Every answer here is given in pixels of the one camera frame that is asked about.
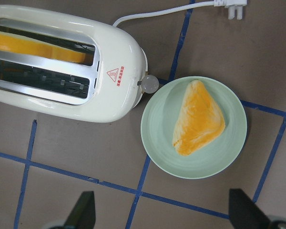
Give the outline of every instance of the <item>plate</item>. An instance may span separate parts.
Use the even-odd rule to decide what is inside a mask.
[[[221,108],[225,130],[214,141],[189,156],[179,155],[172,145],[187,85],[193,80],[204,83]],[[151,160],[165,172],[176,177],[200,179],[227,168],[245,143],[247,119],[238,97],[224,84],[201,76],[171,81],[159,89],[148,102],[141,120],[141,137]]]

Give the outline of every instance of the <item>power cord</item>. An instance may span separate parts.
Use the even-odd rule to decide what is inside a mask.
[[[161,16],[169,13],[175,13],[178,11],[193,9],[197,7],[202,6],[225,6],[225,8],[228,8],[229,10],[229,19],[233,19],[235,17],[235,10],[237,11],[237,19],[240,20],[243,18],[243,6],[247,5],[247,0],[214,0],[214,1],[205,1],[205,2],[199,2],[194,4],[189,4],[185,6],[179,6],[172,9],[167,10],[161,10],[157,12],[151,12],[151,13],[139,13],[139,14],[133,14],[128,15],[119,18],[115,21],[113,24],[114,27],[117,27],[121,22],[127,21],[130,19],[137,19],[137,18],[148,18],[148,17],[155,17],[155,16]]]

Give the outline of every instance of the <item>toaster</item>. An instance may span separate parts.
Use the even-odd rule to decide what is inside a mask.
[[[142,97],[146,55],[123,30],[68,14],[0,5],[0,36],[0,102],[112,122]],[[35,41],[41,48],[30,46]],[[40,54],[46,47],[58,49],[60,57]]]

